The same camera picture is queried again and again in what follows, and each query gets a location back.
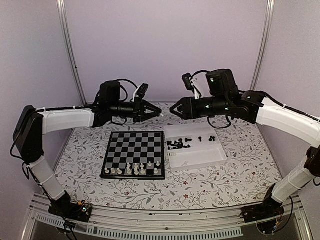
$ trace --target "chessboard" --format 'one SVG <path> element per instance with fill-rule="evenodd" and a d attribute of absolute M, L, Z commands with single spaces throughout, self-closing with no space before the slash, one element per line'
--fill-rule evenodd
<path fill-rule="evenodd" d="M 112 132 L 100 177 L 102 179 L 164 180 L 164 132 Z"/>

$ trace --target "floral pattern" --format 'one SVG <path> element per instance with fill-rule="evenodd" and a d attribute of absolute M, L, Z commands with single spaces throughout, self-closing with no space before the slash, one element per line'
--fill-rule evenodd
<path fill-rule="evenodd" d="M 55 171 L 74 201 L 97 206 L 143 210 L 194 210 L 230 207 L 263 200 L 268 187 L 281 179 L 257 126 L 239 119 L 216 133 L 227 155 L 224 165 L 171 171 L 165 159 L 165 180 L 101 179 L 108 140 L 114 131 L 162 131 L 164 126 L 201 123 L 169 113 L 172 104 L 159 103 L 163 116 L 142 123 L 128 120 L 97 128 L 77 128 Z M 211 120 L 226 124 L 223 116 Z"/>

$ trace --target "tabletop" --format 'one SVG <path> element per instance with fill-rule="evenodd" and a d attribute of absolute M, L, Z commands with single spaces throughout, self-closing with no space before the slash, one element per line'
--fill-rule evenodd
<path fill-rule="evenodd" d="M 165 180 L 101 179 L 111 132 L 162 131 L 164 126 L 206 122 L 182 120 L 169 112 L 171 103 L 156 103 L 163 111 L 141 123 L 108 123 L 97 128 L 77 128 L 68 142 L 55 175 L 73 201 L 96 206 L 140 210 L 195 210 L 231 207 L 263 200 L 268 187 L 281 179 L 277 165 L 256 125 L 239 119 L 216 129 L 227 161 L 224 165 L 171 171 L 165 158 Z M 217 127 L 224 116 L 213 118 Z"/>

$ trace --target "leaf pattern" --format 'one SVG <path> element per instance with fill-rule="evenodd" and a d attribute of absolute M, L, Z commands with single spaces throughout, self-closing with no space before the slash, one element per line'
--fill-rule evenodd
<path fill-rule="evenodd" d="M 169 103 L 157 104 L 163 116 L 142 123 L 128 120 L 119 126 L 77 128 L 55 175 L 73 201 L 97 206 L 145 210 L 192 210 L 229 207 L 262 201 L 269 186 L 281 179 L 259 129 L 239 119 L 233 127 L 216 129 L 228 157 L 221 166 L 171 171 L 165 158 L 165 180 L 101 179 L 100 173 L 111 132 L 161 131 L 164 126 L 206 122 L 182 120 L 169 112 Z M 213 124 L 224 126 L 225 117 Z"/>

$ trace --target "table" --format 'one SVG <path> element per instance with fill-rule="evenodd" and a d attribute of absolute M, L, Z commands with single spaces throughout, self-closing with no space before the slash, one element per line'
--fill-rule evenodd
<path fill-rule="evenodd" d="M 142 123 L 77 128 L 55 174 L 73 201 L 96 206 L 139 210 L 196 210 L 231 207 L 263 200 L 269 186 L 281 179 L 277 165 L 256 125 L 239 119 L 216 133 L 227 155 L 221 166 L 171 171 L 165 160 L 165 180 L 101 179 L 112 131 L 161 131 L 163 126 L 206 122 L 182 120 L 169 112 L 171 103 L 157 103 L 163 116 Z M 212 120 L 226 124 L 224 116 Z"/>

